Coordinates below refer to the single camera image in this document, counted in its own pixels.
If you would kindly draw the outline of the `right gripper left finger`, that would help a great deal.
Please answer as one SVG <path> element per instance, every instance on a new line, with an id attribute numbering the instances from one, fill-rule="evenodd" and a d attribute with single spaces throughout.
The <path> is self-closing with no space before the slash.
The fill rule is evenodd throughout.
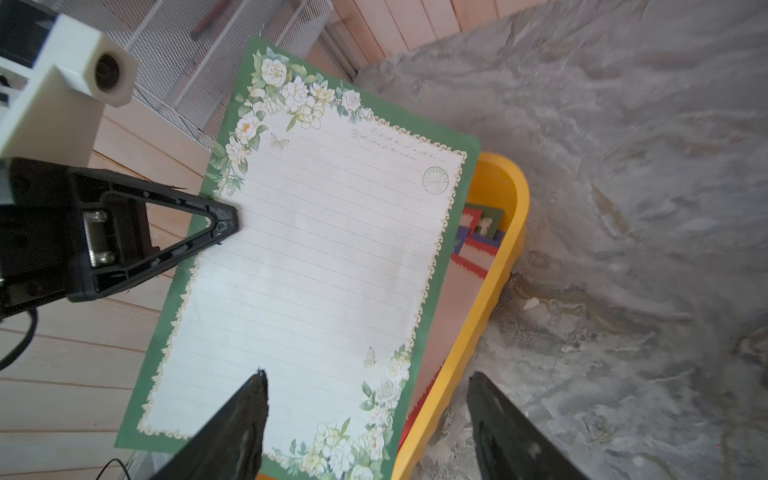
<path id="1" fill-rule="evenodd" d="M 154 477 L 255 479 L 262 465 L 268 415 L 268 377 L 260 370 Z"/>

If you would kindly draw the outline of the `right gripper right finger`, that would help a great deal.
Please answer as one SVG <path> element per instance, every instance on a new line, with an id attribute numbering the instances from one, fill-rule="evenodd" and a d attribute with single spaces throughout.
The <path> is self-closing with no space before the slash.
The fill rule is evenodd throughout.
<path id="1" fill-rule="evenodd" d="M 482 372 L 469 378 L 467 406 L 483 479 L 586 479 Z"/>

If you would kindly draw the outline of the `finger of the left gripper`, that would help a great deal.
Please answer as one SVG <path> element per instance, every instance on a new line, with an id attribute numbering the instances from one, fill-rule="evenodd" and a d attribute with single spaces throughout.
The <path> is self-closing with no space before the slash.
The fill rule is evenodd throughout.
<path id="1" fill-rule="evenodd" d="M 170 186 L 91 168 L 70 168 L 65 179 L 76 228 L 66 286 L 66 297 L 73 302 L 137 287 L 240 229 L 234 206 Z M 161 248 L 152 242 L 149 205 L 186 213 L 202 226 Z"/>

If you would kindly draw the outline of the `yellow plastic storage tray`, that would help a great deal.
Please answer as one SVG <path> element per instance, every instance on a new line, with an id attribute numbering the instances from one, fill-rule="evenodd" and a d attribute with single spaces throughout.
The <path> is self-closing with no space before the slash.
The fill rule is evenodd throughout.
<path id="1" fill-rule="evenodd" d="M 470 204 L 504 211 L 499 231 L 500 248 L 453 348 L 437 375 L 406 439 L 400 438 L 392 476 L 407 479 L 423 457 L 439 417 L 446 411 L 469 359 L 485 332 L 501 290 L 525 243 L 525 222 L 530 207 L 527 181 L 519 167 L 498 154 L 480 154 L 469 190 Z"/>

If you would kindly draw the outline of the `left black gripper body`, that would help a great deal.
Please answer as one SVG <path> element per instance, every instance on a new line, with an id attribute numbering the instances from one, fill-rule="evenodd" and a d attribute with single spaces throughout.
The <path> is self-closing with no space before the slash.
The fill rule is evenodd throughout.
<path id="1" fill-rule="evenodd" d="M 1 316 L 75 300 L 73 241 L 76 167 L 1 160 Z"/>

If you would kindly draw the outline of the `green floral stationery paper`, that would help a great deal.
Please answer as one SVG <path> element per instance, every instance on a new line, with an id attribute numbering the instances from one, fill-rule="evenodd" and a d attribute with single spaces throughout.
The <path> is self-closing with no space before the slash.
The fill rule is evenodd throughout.
<path id="1" fill-rule="evenodd" d="M 390 478 L 480 151 L 252 39 L 201 187 L 240 228 L 177 267 L 117 446 L 180 451 L 263 371 L 265 474 Z"/>

